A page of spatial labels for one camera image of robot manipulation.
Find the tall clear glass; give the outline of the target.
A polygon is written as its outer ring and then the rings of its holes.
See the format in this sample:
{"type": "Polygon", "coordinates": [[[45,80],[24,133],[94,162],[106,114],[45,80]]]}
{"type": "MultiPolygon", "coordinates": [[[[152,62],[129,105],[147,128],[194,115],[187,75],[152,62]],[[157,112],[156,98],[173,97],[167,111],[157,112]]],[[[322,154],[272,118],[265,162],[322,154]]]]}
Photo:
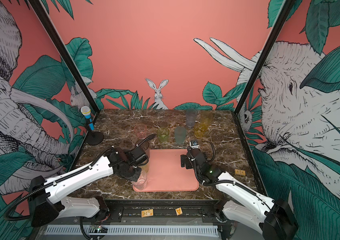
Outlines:
{"type": "Polygon", "coordinates": [[[132,185],[136,190],[144,190],[147,186],[147,172],[145,170],[141,170],[139,178],[136,182],[132,182],[132,185]]]}

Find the tall green glass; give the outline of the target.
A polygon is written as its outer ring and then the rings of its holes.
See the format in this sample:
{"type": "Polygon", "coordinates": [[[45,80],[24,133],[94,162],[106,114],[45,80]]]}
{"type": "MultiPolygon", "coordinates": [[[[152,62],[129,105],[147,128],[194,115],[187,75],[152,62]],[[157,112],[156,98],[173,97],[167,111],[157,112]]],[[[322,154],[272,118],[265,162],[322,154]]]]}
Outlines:
{"type": "Polygon", "coordinates": [[[143,166],[140,166],[140,167],[142,168],[142,170],[144,170],[146,173],[148,173],[149,167],[150,167],[149,161],[146,161],[146,162],[143,164],[143,166]]]}

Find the tall smoky grey glass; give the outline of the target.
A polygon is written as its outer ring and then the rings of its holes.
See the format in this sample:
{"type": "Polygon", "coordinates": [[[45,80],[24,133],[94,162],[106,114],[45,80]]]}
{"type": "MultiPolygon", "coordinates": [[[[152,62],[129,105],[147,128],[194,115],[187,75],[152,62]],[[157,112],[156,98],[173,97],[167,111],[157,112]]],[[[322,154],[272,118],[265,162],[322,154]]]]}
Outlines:
{"type": "Polygon", "coordinates": [[[140,145],[140,147],[145,151],[147,157],[150,157],[150,144],[148,141],[144,142],[143,140],[139,140],[135,143],[135,146],[140,145]]]}

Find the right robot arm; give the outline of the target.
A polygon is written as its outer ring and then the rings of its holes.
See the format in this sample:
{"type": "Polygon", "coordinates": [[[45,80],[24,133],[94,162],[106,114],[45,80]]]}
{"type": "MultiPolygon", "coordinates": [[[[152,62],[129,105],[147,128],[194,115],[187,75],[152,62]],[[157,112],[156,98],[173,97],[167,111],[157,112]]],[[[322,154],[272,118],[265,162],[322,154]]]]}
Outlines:
{"type": "Polygon", "coordinates": [[[208,161],[200,149],[187,147],[181,156],[186,167],[191,167],[197,181],[205,187],[214,187],[231,197],[221,212],[228,220],[240,222],[262,234],[265,240],[292,240],[299,229],[288,202],[274,200],[236,180],[230,173],[208,161]]]}

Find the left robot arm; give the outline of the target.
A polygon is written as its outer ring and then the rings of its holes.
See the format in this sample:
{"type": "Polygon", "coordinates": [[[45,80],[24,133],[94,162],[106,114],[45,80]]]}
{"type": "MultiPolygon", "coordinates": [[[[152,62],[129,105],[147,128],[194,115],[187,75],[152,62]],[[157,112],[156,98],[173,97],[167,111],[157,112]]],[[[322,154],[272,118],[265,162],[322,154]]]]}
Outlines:
{"type": "Polygon", "coordinates": [[[137,182],[142,166],[148,161],[149,156],[142,147],[130,151],[111,147],[99,154],[93,162],[69,173],[48,179],[35,177],[31,181],[31,196],[28,198],[32,227],[41,227],[55,219],[70,217],[106,221],[110,210],[102,197],[73,198],[70,194],[112,175],[137,182]]]}

